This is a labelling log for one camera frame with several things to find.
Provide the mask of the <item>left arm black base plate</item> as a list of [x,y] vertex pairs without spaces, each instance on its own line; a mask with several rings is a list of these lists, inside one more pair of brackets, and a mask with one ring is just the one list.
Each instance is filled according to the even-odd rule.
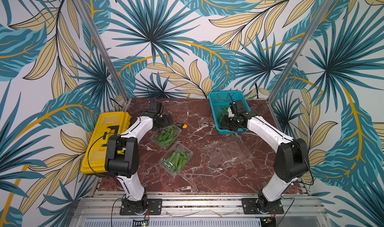
[[123,199],[120,209],[121,216],[143,216],[149,213],[150,216],[159,216],[162,211],[162,199],[145,199],[141,201],[129,201]]

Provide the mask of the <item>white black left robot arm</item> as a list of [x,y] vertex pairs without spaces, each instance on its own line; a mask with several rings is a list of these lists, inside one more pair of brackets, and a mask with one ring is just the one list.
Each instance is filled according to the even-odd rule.
[[137,174],[140,164],[140,140],[147,132],[172,124],[172,116],[163,113],[163,104],[149,101],[149,107],[137,116],[136,121],[127,130],[109,137],[105,170],[119,180],[128,201],[142,201],[145,195],[145,188],[141,185]]

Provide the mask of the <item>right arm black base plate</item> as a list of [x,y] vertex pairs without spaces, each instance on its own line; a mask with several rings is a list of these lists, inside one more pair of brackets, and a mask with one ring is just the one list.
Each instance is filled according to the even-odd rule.
[[284,209],[281,200],[268,202],[263,198],[243,198],[242,208],[245,215],[283,214]]

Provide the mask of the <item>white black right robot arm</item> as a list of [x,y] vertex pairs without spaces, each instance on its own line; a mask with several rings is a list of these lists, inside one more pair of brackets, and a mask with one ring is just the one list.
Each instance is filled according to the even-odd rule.
[[259,199],[265,204],[278,202],[292,182],[310,170],[307,143],[281,132],[255,111],[248,111],[243,101],[230,103],[228,115],[222,119],[224,128],[247,129],[257,134],[276,152],[274,175],[262,189]]

